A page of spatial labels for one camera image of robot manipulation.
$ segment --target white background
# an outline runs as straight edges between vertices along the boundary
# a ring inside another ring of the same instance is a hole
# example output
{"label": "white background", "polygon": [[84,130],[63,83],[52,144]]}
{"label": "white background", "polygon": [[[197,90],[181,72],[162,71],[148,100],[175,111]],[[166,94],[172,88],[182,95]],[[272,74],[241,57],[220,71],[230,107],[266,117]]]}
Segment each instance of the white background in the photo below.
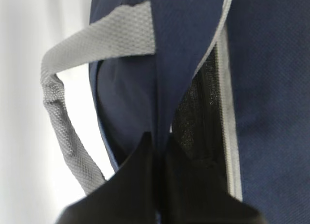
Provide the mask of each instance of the white background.
{"label": "white background", "polygon": [[[42,104],[40,63],[88,25],[91,0],[0,0],[0,224],[52,224],[84,196],[66,167]],[[106,178],[87,65],[59,75],[71,121]]]}

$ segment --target zipper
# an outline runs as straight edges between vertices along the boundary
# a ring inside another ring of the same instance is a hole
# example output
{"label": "zipper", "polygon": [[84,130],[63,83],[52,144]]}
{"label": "zipper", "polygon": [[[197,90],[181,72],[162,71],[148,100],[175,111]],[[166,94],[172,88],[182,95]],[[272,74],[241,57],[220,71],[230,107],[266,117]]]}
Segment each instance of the zipper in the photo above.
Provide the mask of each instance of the zipper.
{"label": "zipper", "polygon": [[220,119],[225,152],[227,189],[231,196],[242,200],[240,162],[233,108],[226,26],[224,26],[219,36],[216,48],[217,74],[220,92]]}

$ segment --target black plastic piece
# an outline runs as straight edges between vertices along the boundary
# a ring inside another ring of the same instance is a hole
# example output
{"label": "black plastic piece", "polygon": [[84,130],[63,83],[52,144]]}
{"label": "black plastic piece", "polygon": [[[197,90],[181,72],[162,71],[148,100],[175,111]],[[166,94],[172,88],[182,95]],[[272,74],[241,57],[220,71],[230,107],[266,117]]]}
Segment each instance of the black plastic piece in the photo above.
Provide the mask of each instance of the black plastic piece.
{"label": "black plastic piece", "polygon": [[170,138],[165,158],[168,208],[165,224],[266,224],[252,207],[227,194],[215,165],[193,165]]}
{"label": "black plastic piece", "polygon": [[68,207],[57,224],[155,224],[150,134],[99,189]]}
{"label": "black plastic piece", "polygon": [[159,157],[145,133],[135,152],[103,186],[68,207],[58,224],[265,224],[229,196],[216,165],[194,166],[170,137]]}

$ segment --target gray nylon webbing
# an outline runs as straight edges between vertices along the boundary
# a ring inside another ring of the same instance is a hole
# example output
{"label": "gray nylon webbing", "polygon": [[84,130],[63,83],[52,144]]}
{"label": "gray nylon webbing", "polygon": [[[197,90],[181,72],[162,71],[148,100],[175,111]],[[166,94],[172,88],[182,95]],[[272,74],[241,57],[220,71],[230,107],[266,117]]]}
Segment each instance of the gray nylon webbing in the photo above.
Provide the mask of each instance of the gray nylon webbing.
{"label": "gray nylon webbing", "polygon": [[60,42],[42,61],[41,85],[49,114],[66,164],[86,194],[105,182],[69,119],[64,85],[56,73],[88,62],[155,53],[151,5],[122,5],[108,16]]}

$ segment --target navy blue fabric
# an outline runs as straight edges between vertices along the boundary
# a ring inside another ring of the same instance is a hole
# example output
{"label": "navy blue fabric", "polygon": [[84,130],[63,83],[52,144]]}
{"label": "navy blue fabric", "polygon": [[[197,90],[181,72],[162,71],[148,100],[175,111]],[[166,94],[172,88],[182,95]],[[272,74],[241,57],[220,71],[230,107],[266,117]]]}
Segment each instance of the navy blue fabric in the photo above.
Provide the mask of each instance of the navy blue fabric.
{"label": "navy blue fabric", "polygon": [[[114,10],[115,7],[119,6],[122,3],[122,0],[92,0],[91,4],[91,16],[90,16],[90,23],[94,23],[101,18],[105,17],[108,15],[111,11]],[[98,107],[98,101],[97,101],[97,73],[98,73],[98,68],[100,66],[99,62],[92,62],[89,65],[89,77],[90,77],[90,85],[91,85],[91,90],[92,90],[92,95],[93,95],[93,101],[95,108],[98,112],[100,109]],[[116,158],[113,154],[113,151],[111,147],[109,146],[107,137],[105,135],[105,130],[102,125],[102,122],[98,116],[98,125],[100,129],[100,134],[102,136],[102,139],[104,141],[104,144],[106,146],[108,156],[111,162],[111,165],[113,169],[116,171],[118,169],[118,163],[116,161]]]}
{"label": "navy blue fabric", "polygon": [[[91,67],[98,70],[93,93],[100,125],[118,164],[145,131],[151,131],[154,144],[164,150],[175,109],[211,43],[223,4],[223,0],[150,1],[156,55],[111,59]],[[92,20],[106,14],[105,2],[97,2]]]}
{"label": "navy blue fabric", "polygon": [[228,16],[244,202],[310,223],[310,0],[233,0]]}

